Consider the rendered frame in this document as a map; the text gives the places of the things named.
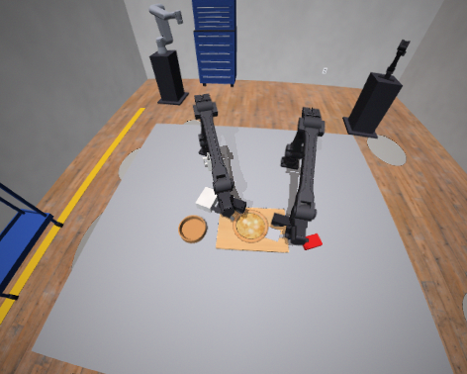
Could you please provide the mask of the pizza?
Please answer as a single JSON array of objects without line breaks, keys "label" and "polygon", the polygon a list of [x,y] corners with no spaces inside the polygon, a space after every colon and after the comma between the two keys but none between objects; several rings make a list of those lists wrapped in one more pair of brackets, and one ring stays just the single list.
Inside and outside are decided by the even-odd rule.
[{"label": "pizza", "polygon": [[258,242],[267,235],[268,223],[261,213],[245,210],[243,214],[237,214],[234,218],[233,231],[242,241]]}]

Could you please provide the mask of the light wood cutting board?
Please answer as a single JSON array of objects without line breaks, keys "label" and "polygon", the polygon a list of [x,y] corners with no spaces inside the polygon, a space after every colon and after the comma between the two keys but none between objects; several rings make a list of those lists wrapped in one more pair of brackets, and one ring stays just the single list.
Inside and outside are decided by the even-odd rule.
[{"label": "light wood cutting board", "polygon": [[[273,227],[271,221],[274,213],[285,215],[285,209],[264,209],[264,208],[245,208],[261,213],[268,221],[269,227],[281,231],[285,234],[286,226]],[[265,252],[289,252],[288,238],[283,237],[278,241],[263,238],[259,242],[249,243],[239,239],[233,229],[233,221],[223,217],[220,214],[216,249],[246,250],[246,251],[265,251]]]}]

